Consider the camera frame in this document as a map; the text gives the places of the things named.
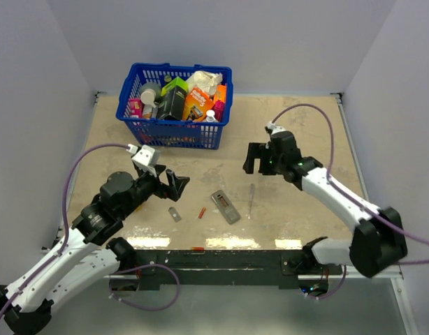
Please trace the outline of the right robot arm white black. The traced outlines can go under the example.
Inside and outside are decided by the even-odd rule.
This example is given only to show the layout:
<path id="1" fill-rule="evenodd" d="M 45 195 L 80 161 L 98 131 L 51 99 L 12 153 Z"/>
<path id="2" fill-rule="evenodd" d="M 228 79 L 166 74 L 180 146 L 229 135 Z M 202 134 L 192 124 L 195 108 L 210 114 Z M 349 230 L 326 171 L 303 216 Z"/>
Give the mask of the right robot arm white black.
<path id="1" fill-rule="evenodd" d="M 351 231 L 351 241 L 320 237 L 303 246 L 302 265 L 318 274 L 326 265 L 351 265 L 372 278 L 407 255 L 407 242 L 400 234 L 400 214 L 392 207 L 381 209 L 328 177 L 327 169 L 315 158 L 303 156 L 293 133 L 275 131 L 267 143 L 251 142 L 243 170 L 262 175 L 281 175 L 297 189 L 316 198 Z"/>

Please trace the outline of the small screwdriver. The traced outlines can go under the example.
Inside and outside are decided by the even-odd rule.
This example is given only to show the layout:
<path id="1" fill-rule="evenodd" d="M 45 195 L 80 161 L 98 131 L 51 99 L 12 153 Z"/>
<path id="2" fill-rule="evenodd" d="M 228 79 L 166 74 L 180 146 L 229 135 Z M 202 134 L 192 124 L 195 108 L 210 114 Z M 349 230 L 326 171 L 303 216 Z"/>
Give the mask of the small screwdriver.
<path id="1" fill-rule="evenodd" d="M 256 186 L 255 184 L 250 184 L 249 187 L 249 204 L 248 204 L 248 212 L 247 212 L 247 218 L 250 219 L 252 215 L 252 207 L 254 203 L 254 194 L 255 194 Z"/>

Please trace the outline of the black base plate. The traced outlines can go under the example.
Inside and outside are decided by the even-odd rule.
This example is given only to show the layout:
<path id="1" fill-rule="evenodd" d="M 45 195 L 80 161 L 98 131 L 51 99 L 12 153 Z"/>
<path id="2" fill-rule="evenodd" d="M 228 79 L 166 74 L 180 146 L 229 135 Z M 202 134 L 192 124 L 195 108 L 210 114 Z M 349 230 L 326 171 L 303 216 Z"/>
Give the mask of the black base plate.
<path id="1" fill-rule="evenodd" d="M 137 250 L 121 263 L 123 276 L 140 290 L 163 285 L 277 286 L 298 289 L 327 272 L 342 274 L 337 265 L 318 265 L 302 250 Z"/>

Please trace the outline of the white grey remote control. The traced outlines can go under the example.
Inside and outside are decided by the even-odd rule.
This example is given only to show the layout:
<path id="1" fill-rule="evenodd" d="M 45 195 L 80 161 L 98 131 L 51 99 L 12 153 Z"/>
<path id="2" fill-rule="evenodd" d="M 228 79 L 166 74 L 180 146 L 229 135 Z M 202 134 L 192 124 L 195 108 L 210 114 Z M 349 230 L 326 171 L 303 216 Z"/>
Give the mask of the white grey remote control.
<path id="1" fill-rule="evenodd" d="M 215 191 L 211 195 L 211 199 L 228 224 L 237 223 L 241 219 L 238 210 L 233 206 L 233 203 L 223 190 Z"/>

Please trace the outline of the crumpled white paper bag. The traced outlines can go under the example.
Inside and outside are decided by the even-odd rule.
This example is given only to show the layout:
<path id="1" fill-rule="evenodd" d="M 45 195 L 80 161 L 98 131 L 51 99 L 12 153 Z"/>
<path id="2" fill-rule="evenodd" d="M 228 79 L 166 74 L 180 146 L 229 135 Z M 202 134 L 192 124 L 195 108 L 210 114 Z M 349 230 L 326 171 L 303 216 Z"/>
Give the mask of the crumpled white paper bag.
<path id="1" fill-rule="evenodd" d="M 204 70 L 198 70 L 186 80 L 186 83 L 188 91 L 191 91 L 193 88 L 199 88 L 208 96 L 213 96 L 222 80 L 223 75 L 221 73 L 210 73 Z"/>

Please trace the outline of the small white cap bottle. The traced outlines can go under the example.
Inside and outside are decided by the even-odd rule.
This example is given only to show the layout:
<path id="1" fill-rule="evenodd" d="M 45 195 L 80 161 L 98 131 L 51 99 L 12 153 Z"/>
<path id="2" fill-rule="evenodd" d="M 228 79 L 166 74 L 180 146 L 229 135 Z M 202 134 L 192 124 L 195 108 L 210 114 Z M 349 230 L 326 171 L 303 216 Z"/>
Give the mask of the small white cap bottle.
<path id="1" fill-rule="evenodd" d="M 208 110 L 206 112 L 204 122 L 208 122 L 208 123 L 217 123 L 218 122 L 218 120 L 215 117 L 215 111 L 214 110 Z"/>

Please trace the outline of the black green box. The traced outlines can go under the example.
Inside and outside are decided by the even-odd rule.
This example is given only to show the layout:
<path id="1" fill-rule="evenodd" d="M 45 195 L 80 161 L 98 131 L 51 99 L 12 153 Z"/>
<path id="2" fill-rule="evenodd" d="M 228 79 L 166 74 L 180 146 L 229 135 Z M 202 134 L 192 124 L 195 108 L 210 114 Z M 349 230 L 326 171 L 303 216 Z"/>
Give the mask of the black green box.
<path id="1" fill-rule="evenodd" d="M 157 119 L 181 121 L 187 97 L 188 84 L 180 77 L 171 80 L 161 91 Z"/>

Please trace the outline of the grey battery cover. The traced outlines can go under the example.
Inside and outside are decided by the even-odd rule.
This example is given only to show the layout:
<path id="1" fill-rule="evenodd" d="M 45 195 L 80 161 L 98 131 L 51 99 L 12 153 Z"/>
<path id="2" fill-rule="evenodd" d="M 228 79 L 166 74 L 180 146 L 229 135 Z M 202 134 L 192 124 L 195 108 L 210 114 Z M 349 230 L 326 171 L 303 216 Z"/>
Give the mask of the grey battery cover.
<path id="1" fill-rule="evenodd" d="M 171 215 L 172 219 L 173 219 L 175 222 L 179 222 L 179 221 L 181 221 L 181 220 L 182 220 L 182 218 L 181 218 L 181 216 L 179 215 L 179 213 L 177 212 L 176 208 L 174 208 L 174 207 L 170 207 L 170 208 L 168 209 L 168 212 L 169 212 L 169 214 Z"/>

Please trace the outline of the pink box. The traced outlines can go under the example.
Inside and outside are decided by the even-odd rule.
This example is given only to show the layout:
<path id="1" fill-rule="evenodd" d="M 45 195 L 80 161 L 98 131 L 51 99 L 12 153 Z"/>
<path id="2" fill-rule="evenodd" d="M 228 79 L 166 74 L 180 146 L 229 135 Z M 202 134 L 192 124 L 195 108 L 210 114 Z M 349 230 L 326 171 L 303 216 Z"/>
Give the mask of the pink box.
<path id="1" fill-rule="evenodd" d="M 130 117 L 141 119 L 143 115 L 143 103 L 141 99 L 130 98 L 128 105 L 129 105 Z"/>

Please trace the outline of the magenta small box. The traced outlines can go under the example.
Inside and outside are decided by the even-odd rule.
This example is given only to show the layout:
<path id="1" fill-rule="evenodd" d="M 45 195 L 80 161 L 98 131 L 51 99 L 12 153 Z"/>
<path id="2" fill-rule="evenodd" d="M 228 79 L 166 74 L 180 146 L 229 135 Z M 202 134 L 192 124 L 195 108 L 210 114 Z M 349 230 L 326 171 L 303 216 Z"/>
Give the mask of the magenta small box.
<path id="1" fill-rule="evenodd" d="M 224 112 L 225 103 L 221 100 L 217 100 L 213 105 L 214 117 L 217 121 L 221 121 Z"/>

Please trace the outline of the white pump bottle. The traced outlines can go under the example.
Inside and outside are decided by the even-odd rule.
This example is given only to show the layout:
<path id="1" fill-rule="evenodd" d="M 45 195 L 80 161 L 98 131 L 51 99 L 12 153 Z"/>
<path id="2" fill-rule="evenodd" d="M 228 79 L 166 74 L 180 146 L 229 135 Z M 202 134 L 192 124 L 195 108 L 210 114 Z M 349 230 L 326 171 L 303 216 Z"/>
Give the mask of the white pump bottle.
<path id="1" fill-rule="evenodd" d="M 147 82 L 140 88 L 139 93 L 143 105 L 155 107 L 161 97 L 161 85 L 156 82 Z"/>

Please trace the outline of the orange Gillette razor box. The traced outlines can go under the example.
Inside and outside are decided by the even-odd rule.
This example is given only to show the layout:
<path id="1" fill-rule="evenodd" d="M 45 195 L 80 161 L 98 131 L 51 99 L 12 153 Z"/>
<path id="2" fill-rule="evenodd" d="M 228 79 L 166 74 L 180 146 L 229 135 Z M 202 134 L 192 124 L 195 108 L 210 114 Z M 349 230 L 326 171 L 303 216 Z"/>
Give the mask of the orange Gillette razor box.
<path id="1" fill-rule="evenodd" d="M 203 90 L 194 87 L 187 95 L 182 114 L 183 121 L 203 121 L 214 102 Z"/>

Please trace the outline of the blue plastic basket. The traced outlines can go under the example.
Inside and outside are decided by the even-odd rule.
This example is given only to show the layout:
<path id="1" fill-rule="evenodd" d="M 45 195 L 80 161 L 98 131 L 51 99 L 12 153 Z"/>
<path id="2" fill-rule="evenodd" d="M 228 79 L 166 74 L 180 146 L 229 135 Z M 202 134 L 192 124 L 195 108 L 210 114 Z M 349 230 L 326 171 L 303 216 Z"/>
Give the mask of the blue plastic basket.
<path id="1" fill-rule="evenodd" d="M 166 121 L 131 117 L 129 101 L 140 97 L 140 88 L 144 84 L 155 82 L 164 86 L 167 77 L 172 79 L 180 77 L 186 80 L 198 70 L 222 74 L 221 83 L 226 86 L 226 103 L 220 122 Z M 233 73 L 228 66 L 134 63 L 120 91 L 116 117 L 126 124 L 140 144 L 216 150 L 221 142 L 222 131 L 229 122 L 232 105 Z"/>

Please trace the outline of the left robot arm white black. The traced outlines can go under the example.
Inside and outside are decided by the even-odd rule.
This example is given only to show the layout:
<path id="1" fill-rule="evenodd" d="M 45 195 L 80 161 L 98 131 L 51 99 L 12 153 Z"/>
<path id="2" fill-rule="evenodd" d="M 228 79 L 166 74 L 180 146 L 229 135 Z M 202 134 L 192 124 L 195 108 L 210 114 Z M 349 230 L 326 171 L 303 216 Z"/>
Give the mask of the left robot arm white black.
<path id="1" fill-rule="evenodd" d="M 0 317 L 14 334 L 39 333 L 67 297 L 103 276 L 134 269 L 134 248 L 115 233 L 151 196 L 176 202 L 190 181 L 164 165 L 159 171 L 166 173 L 167 183 L 142 170 L 138 178 L 112 173 L 40 264 L 10 285 L 0 285 Z"/>

